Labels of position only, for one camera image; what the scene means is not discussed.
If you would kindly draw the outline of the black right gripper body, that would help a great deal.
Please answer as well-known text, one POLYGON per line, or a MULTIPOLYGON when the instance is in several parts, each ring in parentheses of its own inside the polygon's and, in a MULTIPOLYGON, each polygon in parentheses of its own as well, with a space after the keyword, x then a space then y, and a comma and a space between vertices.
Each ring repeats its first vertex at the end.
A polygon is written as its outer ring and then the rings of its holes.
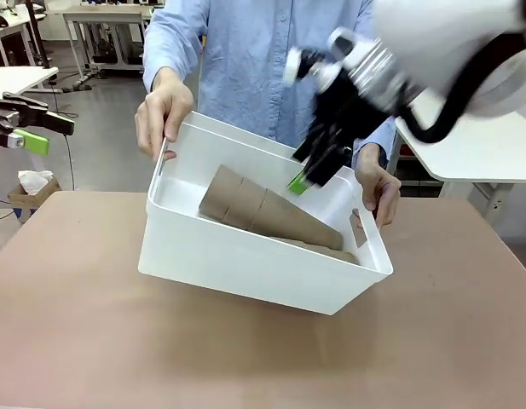
POLYGON ((304 74, 315 78, 313 120, 305 142, 310 145, 352 145, 367 139, 386 114, 364 101, 342 64, 322 53, 304 55, 304 74))

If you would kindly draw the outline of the person's left hand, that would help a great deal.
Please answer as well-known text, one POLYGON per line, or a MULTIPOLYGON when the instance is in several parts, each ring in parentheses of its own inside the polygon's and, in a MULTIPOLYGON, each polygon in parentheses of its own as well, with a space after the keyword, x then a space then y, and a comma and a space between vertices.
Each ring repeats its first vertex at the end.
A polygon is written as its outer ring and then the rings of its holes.
POLYGON ((396 215, 401 182, 380 165, 379 159, 379 145, 364 145, 357 155, 355 177, 361 185, 363 204, 381 229, 390 225, 396 215))

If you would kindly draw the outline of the person's right hand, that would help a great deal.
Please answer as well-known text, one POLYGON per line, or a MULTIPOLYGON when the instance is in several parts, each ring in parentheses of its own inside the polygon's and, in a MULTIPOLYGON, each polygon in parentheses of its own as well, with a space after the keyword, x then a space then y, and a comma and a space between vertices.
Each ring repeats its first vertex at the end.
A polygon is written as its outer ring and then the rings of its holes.
POLYGON ((159 70, 152 90, 135 114, 140 150, 156 161, 164 142, 176 141, 180 126, 193 107, 193 94, 176 73, 168 67, 159 70))

